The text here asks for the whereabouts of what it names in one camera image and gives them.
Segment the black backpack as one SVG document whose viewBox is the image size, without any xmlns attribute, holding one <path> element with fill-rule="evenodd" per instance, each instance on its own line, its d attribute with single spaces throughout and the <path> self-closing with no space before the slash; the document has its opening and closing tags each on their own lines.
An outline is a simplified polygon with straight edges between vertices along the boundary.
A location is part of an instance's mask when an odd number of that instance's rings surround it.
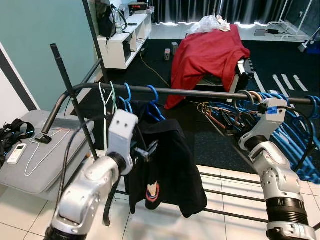
<svg viewBox="0 0 320 240">
<path fill-rule="evenodd" d="M 95 12 L 98 34 L 106 39 L 112 38 L 117 29 L 114 19 L 114 6 L 104 2 L 96 2 Z"/>
</svg>

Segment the white plastic bag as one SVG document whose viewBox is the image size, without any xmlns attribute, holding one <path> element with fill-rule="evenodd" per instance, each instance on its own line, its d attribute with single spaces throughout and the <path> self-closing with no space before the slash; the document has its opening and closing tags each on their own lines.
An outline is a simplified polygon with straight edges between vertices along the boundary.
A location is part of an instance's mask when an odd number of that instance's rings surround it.
<svg viewBox="0 0 320 240">
<path fill-rule="evenodd" d="M 227 22 L 221 15 L 204 16 L 199 22 L 195 23 L 187 30 L 186 34 L 203 34 L 212 32 L 213 30 L 220 30 L 222 32 L 230 32 L 231 24 Z"/>
</svg>

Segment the grey ottoman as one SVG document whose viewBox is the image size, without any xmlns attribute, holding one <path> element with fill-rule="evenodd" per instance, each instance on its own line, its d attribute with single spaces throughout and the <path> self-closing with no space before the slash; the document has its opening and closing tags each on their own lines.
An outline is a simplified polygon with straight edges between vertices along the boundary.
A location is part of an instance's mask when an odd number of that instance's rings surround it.
<svg viewBox="0 0 320 240">
<path fill-rule="evenodd" d="M 80 126 L 81 123 L 77 116 L 58 114 L 49 134 L 54 134 L 59 128 L 69 129 L 70 133 L 58 146 L 57 151 L 53 153 L 54 158 L 43 162 L 31 176 L 25 176 L 25 167 L 33 146 L 30 145 L 29 139 L 24 140 L 23 142 L 27 146 L 20 160 L 14 165 L 5 163 L 4 166 L 0 167 L 0 186 L 7 186 L 26 194 L 37 195 L 39 198 L 50 201 L 54 199 L 59 189 L 67 147 L 70 147 L 70 151 L 66 161 L 66 173 L 64 174 L 66 181 L 70 180 L 87 154 L 90 153 L 90 147 L 83 131 L 79 131 L 73 137 L 74 131 Z"/>
</svg>

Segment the black metal clothes rack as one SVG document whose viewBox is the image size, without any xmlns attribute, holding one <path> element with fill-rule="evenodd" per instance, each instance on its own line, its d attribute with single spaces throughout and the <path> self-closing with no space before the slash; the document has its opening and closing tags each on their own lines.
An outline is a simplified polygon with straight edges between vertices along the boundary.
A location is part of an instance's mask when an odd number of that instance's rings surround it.
<svg viewBox="0 0 320 240">
<path fill-rule="evenodd" d="M 80 91 L 82 89 L 102 89 L 103 87 L 100 87 L 98 83 L 80 83 L 75 86 L 72 86 L 71 81 L 69 80 L 69 76 L 66 70 L 66 66 L 64 65 L 64 61 L 62 60 L 62 56 L 60 54 L 60 51 L 58 50 L 58 46 L 55 43 L 50 44 L 50 49 L 54 55 L 55 62 L 57 64 L 57 67 L 60 71 L 60 74 L 62 76 L 62 82 L 64 82 L 67 91 L 63 92 L 62 95 L 58 98 L 57 103 L 55 103 L 53 109 L 51 110 L 50 115 L 48 116 L 48 119 L 46 119 L 46 122 L 44 123 L 44 126 L 42 126 L 41 131 L 34 135 L 35 137 L 44 137 L 45 135 L 50 134 L 51 126 L 55 123 L 55 120 L 57 118 L 57 114 L 60 111 L 62 105 L 66 101 L 67 98 L 71 98 L 70 102 L 78 102 L 76 100 L 77 93 L 76 91 Z M 91 75 L 96 69 L 100 67 L 100 64 L 102 63 L 102 60 L 98 60 L 92 69 L 89 71 L 89 75 Z M 116 90 L 126 90 L 125 85 L 113 85 L 114 89 Z M 143 86 L 130 86 L 129 87 L 131 92 L 137 92 L 137 93 L 154 93 L 154 90 L 151 89 L 151 87 L 143 87 Z M 171 88 L 156 88 L 155 93 L 158 93 L 160 95 L 176 95 L 176 96 L 183 96 L 183 97 L 189 97 L 189 98 L 202 98 L 202 99 L 228 99 L 228 100 L 247 100 L 250 98 L 255 98 L 255 96 L 249 96 L 249 94 L 242 94 L 242 93 L 222 93 L 222 92 L 214 92 L 214 91 L 200 91 L 200 90 L 184 90 L 184 89 L 171 89 Z M 313 99 L 310 98 L 295 98 L 291 97 L 288 98 L 290 104 L 295 105 L 313 105 Z M 87 144 L 90 146 L 90 149 L 93 151 L 94 149 L 94 142 L 91 140 L 91 134 L 92 131 L 89 130 L 84 125 L 80 126 L 79 130 L 84 130 L 85 135 L 87 136 L 87 139 L 89 142 Z M 255 217 L 249 217 L 247 215 L 238 215 L 238 214 L 232 214 L 230 212 L 224 212 L 224 211 L 217 211 L 205 208 L 204 211 L 219 215 L 225 215 L 228 217 L 234 217 L 234 218 L 242 218 L 245 220 L 251 220 L 256 222 L 262 222 L 267 223 L 267 219 L 261 219 L 261 218 L 255 218 Z"/>
</svg>

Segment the red blanket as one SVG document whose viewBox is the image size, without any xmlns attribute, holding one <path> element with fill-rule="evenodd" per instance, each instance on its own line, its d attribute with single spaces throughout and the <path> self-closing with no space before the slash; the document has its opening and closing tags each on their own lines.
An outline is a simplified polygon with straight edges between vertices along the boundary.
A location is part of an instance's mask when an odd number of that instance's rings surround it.
<svg viewBox="0 0 320 240">
<path fill-rule="evenodd" d="M 189 34 L 179 43 L 171 66 L 170 87 L 174 90 L 194 90 L 206 74 L 221 78 L 225 92 L 231 93 L 238 61 L 249 58 L 250 50 L 242 42 L 239 28 L 229 31 Z"/>
</svg>

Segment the white remote control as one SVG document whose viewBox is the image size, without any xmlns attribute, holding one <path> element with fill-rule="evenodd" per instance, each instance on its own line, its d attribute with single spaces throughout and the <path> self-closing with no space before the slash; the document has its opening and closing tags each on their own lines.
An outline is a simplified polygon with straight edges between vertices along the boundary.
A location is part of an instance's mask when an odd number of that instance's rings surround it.
<svg viewBox="0 0 320 240">
<path fill-rule="evenodd" d="M 6 163 L 9 165 L 17 164 L 20 158 L 22 157 L 27 146 L 28 145 L 25 143 L 20 143 L 16 147 L 14 147 L 14 149 L 9 154 L 9 158 L 7 158 Z"/>
</svg>

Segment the orange plastic hanger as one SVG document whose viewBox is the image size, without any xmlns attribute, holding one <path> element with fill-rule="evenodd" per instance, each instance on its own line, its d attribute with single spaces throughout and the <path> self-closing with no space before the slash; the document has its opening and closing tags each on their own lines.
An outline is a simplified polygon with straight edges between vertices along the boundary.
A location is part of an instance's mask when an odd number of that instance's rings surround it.
<svg viewBox="0 0 320 240">
<path fill-rule="evenodd" d="M 226 133 L 234 134 L 241 130 L 242 124 L 238 122 L 238 114 L 231 112 L 231 110 L 213 106 L 212 102 L 199 103 L 196 108 L 208 121 L 211 121 L 212 125 L 221 131 L 224 130 Z"/>
</svg>

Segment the white shelf unit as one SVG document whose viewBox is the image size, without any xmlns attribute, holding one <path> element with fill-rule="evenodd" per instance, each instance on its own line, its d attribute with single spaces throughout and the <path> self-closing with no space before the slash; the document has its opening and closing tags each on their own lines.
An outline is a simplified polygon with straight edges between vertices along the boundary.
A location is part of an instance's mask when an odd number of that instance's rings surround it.
<svg viewBox="0 0 320 240">
<path fill-rule="evenodd" d="M 130 66 L 152 32 L 152 18 L 151 14 L 132 14 L 123 31 L 110 39 L 97 37 L 105 68 L 126 70 Z"/>
</svg>

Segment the black digital clock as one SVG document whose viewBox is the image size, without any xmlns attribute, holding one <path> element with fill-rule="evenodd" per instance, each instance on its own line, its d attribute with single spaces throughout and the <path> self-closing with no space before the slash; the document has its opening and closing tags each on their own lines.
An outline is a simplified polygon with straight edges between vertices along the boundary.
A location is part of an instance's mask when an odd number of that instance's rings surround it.
<svg viewBox="0 0 320 240">
<path fill-rule="evenodd" d="M 149 3 L 144 1 L 130 2 L 128 3 L 128 7 L 132 11 L 142 11 L 150 8 Z"/>
</svg>

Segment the black curtain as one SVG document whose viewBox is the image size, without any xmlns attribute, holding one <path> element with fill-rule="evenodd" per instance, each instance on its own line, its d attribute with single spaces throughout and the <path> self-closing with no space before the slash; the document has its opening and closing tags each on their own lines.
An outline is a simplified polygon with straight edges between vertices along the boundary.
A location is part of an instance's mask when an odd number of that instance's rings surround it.
<svg viewBox="0 0 320 240">
<path fill-rule="evenodd" d="M 193 23 L 221 16 L 240 25 L 265 25 L 283 17 L 294 0 L 149 0 L 158 23 Z"/>
</svg>

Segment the black chair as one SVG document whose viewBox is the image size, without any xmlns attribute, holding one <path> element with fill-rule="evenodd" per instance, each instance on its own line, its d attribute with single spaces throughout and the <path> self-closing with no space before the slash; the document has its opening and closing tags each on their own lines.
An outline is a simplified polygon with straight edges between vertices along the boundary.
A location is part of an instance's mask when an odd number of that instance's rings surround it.
<svg viewBox="0 0 320 240">
<path fill-rule="evenodd" d="M 251 80 L 255 78 L 255 69 L 250 58 L 242 58 L 237 62 L 230 89 L 226 90 L 222 78 L 212 74 L 205 74 L 202 80 L 196 85 L 195 90 L 210 92 L 236 93 L 238 90 L 245 90 Z"/>
</svg>

